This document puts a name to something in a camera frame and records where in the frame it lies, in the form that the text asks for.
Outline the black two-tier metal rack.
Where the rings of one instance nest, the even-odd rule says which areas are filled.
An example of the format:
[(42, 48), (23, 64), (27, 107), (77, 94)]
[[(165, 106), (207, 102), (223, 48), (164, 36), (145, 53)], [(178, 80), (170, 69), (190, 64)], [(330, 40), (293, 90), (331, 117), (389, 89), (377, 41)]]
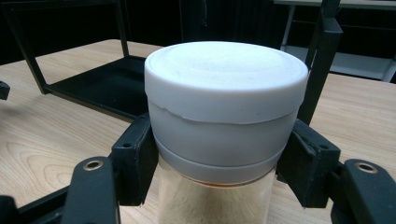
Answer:
[[(305, 59), (310, 75), (304, 102), (298, 113), (298, 119), (306, 124), (312, 120), (343, 33), (335, 18), (340, 1), (321, 0), (316, 29)], [(17, 14), (27, 10), (98, 6), (108, 6), (114, 11), (123, 57), (53, 84), (47, 83)], [(5, 2), (0, 4), (0, 9), (42, 93), (52, 93), (119, 119), (131, 120), (148, 111), (143, 80), (145, 59), (129, 54), (120, 0)]]

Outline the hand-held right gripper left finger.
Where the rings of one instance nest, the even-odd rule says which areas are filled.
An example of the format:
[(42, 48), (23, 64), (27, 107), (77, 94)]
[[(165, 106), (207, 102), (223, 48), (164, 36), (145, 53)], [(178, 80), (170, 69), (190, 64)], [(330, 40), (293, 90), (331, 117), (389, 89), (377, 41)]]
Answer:
[(120, 205), (139, 206), (149, 192), (158, 164), (149, 114), (137, 117), (112, 147), (110, 154), (116, 174)]

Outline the brown-filled jar with white lid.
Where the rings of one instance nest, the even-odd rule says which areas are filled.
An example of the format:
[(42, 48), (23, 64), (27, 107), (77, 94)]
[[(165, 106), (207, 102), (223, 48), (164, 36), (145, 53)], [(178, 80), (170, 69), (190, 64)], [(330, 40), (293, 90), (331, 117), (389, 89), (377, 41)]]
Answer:
[(219, 41), (151, 53), (160, 224), (265, 224), (308, 71), (277, 49)]

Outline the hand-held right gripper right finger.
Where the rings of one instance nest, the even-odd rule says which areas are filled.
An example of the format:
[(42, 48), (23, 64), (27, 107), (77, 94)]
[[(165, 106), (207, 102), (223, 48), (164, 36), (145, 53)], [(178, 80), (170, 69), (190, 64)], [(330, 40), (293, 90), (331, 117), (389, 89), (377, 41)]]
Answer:
[(325, 208), (326, 179), (340, 154), (336, 145), (297, 119), (277, 163), (277, 179), (290, 187), (302, 207)]

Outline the white metal stand frame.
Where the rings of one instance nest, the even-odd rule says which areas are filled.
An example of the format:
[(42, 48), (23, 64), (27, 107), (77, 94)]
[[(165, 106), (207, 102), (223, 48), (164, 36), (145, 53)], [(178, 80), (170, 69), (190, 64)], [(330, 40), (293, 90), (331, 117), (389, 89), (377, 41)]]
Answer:
[[(304, 60), (308, 49), (295, 47), (288, 44), (290, 29), (297, 7), (320, 7), (323, 0), (273, 0), (277, 5), (289, 7), (288, 21), (283, 36), (281, 49)], [(396, 0), (340, 0), (336, 12), (342, 9), (379, 10), (384, 12), (396, 12)], [(389, 59), (363, 56), (362, 54), (350, 54), (337, 52), (334, 56), (331, 71), (334, 73), (347, 74), (356, 77), (366, 77), (385, 82), (390, 82), (396, 72), (396, 58)]]

